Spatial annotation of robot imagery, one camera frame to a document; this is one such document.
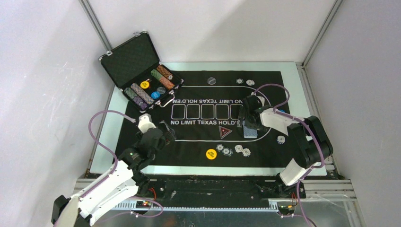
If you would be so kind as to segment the blue playing card deck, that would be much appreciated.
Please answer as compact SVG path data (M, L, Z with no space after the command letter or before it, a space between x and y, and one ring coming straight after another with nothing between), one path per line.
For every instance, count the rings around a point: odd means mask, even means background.
M243 127L243 136L245 139L256 139L258 138L258 132L255 129L247 128L246 126Z

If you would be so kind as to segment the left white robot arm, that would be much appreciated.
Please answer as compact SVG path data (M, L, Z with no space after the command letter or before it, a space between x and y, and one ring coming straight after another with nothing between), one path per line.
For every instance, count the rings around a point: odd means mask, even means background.
M121 201L144 197L149 178L142 172L168 144L175 131L164 121L159 126L140 122L138 140L126 148L114 165L78 193L59 196L53 203L51 223L55 227L91 227Z

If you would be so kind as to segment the green blue chip front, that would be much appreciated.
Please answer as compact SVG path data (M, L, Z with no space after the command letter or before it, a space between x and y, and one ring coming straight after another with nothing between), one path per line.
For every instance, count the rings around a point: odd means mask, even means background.
M216 145L216 150L218 151L218 152L221 152L221 151L223 151L224 150L224 146L222 145L222 144L218 144L218 145Z

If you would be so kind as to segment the black dealer button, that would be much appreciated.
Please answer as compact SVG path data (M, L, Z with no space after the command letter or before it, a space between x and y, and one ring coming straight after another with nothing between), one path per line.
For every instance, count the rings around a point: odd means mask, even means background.
M207 84L208 85L215 85L217 80L214 77L210 77L207 79Z

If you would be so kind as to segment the yellow big blind button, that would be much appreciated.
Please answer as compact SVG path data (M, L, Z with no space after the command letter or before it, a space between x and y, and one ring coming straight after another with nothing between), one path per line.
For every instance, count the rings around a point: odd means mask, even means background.
M209 159L209 160L213 160L213 159L215 159L216 157L217 157L217 151L216 150L214 150L214 149L208 149L207 151L206 151L206 158L207 159Z

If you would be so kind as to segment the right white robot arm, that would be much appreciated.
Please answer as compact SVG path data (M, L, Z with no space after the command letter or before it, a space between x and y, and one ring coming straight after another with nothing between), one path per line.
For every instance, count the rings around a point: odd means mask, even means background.
M331 141L318 117L297 118L271 105L264 105L256 95L243 99L238 121L252 130L276 131L278 144L289 147L285 154L289 155L290 161L278 174L279 182L275 184L279 197L291 195L295 183L311 170L323 167L325 159L333 154Z

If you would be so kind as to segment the triangular all-in marker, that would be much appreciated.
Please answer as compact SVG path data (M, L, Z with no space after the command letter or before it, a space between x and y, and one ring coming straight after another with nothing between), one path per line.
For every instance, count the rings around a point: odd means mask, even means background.
M227 135L229 135L232 132L231 129L220 126L220 125L218 126L218 131L219 131L219 135L220 135L221 139L225 138Z

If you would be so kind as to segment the white blue chip front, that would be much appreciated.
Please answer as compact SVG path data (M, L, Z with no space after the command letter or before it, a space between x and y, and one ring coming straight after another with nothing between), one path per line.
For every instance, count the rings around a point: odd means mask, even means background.
M242 150L242 154L244 157L249 157L251 155L251 151L248 148L244 148Z
M242 153L242 151L243 151L243 146L242 145L235 145L235 152Z

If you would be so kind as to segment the white blue chip back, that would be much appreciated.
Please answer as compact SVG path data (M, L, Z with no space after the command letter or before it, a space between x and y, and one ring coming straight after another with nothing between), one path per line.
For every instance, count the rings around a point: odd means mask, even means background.
M253 80L247 80L246 81L246 84L248 85L248 86L253 86L254 84L255 84L255 82L253 81Z

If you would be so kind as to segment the white blue chip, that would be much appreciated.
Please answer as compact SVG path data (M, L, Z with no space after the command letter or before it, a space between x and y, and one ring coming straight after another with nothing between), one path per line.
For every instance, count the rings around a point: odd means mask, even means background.
M276 139L278 144L284 144L286 142L286 138L284 136L279 135Z
M243 146L242 145L235 145L235 152L242 153L242 151L243 151Z
M249 157L251 155L251 151L248 148L244 148L242 150L242 154L244 157Z
M248 85L248 86L253 86L254 84L255 84L255 82L253 81L253 80L247 80L246 81L246 84Z

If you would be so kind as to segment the grey white poker chip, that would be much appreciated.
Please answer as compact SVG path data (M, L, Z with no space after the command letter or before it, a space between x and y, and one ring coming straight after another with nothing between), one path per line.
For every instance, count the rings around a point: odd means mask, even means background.
M236 83L239 85L243 84L243 82L244 82L244 80L241 78L236 79Z

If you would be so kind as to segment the grey white chip front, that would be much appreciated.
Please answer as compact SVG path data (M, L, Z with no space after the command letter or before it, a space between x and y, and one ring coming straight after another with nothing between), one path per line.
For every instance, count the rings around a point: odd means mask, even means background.
M230 148L224 148L224 149L222 150L222 153L223 153L224 156L230 157L230 156L232 156L233 151L232 151L232 149L230 149Z

